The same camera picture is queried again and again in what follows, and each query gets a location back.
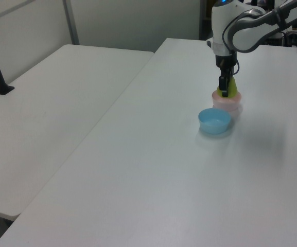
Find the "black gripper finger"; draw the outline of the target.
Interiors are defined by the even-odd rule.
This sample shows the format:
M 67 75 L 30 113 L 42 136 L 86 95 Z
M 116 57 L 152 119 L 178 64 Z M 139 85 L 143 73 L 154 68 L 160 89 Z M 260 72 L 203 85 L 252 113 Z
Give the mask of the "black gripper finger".
M 219 77 L 219 95 L 221 97 L 229 96 L 229 78 L 227 76 Z

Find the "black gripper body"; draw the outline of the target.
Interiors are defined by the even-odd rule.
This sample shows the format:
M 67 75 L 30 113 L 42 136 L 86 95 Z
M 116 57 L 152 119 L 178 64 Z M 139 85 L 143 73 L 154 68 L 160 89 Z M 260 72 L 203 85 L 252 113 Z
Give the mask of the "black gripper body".
M 220 69 L 220 77 L 232 77 L 236 65 L 236 54 L 229 56 L 215 55 L 216 66 Z

